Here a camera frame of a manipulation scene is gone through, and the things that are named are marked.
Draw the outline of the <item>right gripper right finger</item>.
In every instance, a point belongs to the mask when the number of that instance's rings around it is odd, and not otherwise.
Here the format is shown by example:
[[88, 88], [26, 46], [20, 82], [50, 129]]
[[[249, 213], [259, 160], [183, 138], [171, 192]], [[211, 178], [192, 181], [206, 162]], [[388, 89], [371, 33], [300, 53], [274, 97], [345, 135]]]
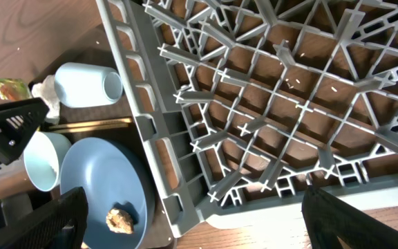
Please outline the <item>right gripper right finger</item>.
[[313, 248], [398, 248], [398, 231], [318, 187], [306, 189], [302, 214]]

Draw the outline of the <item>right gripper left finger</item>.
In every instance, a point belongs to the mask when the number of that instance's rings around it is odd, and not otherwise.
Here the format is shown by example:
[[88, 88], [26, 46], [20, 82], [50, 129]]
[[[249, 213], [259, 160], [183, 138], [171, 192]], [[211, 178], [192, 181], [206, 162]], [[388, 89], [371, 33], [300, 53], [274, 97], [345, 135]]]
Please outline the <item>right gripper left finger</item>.
[[12, 225], [0, 229], [0, 249], [81, 248], [88, 202], [83, 187], [74, 187]]

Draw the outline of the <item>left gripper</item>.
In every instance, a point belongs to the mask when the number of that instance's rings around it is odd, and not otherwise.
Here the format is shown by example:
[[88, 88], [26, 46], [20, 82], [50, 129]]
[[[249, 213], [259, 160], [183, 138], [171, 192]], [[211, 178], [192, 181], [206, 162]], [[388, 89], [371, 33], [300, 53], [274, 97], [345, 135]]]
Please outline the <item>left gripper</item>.
[[0, 164], [20, 157], [48, 111], [40, 98], [0, 104]]

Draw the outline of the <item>yellow snack wrapper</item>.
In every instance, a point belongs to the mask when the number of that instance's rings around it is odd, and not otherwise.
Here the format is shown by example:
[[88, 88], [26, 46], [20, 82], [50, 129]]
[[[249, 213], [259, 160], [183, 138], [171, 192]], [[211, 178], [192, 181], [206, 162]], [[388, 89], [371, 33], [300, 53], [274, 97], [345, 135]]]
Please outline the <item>yellow snack wrapper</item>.
[[1, 78], [0, 98], [9, 101], [21, 101], [32, 98], [28, 86], [21, 79]]

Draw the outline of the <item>light blue bowl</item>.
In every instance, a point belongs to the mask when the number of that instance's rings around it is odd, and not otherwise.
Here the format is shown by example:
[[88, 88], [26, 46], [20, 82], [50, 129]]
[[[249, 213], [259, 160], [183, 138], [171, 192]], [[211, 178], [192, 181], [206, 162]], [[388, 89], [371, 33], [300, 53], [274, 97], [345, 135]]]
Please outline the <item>light blue bowl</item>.
[[[23, 151], [23, 162], [30, 182], [40, 191], [49, 192], [60, 184], [61, 165], [71, 147], [59, 133], [36, 131]], [[56, 177], [50, 165], [59, 166]]]

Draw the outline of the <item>white tissue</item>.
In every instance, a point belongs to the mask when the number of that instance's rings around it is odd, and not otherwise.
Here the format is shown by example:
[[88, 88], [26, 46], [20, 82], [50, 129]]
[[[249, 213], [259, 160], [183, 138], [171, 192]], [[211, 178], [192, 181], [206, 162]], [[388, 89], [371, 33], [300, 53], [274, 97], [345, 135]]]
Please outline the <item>white tissue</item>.
[[49, 108], [45, 121], [57, 125], [60, 120], [60, 101], [55, 91], [55, 76], [48, 75], [43, 82], [34, 84], [31, 93], [34, 98], [41, 98]]

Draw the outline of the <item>blue plate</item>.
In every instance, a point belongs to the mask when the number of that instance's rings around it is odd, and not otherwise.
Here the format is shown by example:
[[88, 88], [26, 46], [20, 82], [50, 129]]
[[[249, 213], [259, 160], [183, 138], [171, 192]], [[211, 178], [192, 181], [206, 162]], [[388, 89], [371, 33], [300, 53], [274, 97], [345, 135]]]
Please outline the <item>blue plate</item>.
[[[84, 138], [68, 150], [61, 165], [60, 192], [83, 187], [88, 202], [84, 243], [89, 248], [139, 248], [155, 211], [151, 177], [125, 146], [101, 138]], [[133, 234], [110, 231], [108, 211], [124, 210], [133, 219]]]

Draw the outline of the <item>light blue cup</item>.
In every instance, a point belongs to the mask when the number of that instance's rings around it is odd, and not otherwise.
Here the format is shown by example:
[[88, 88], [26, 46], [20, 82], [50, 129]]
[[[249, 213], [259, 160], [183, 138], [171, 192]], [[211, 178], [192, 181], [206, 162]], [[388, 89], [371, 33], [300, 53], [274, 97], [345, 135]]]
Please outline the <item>light blue cup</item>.
[[60, 102], [70, 108], [115, 104], [124, 91], [115, 69], [73, 62], [57, 69], [54, 87]]

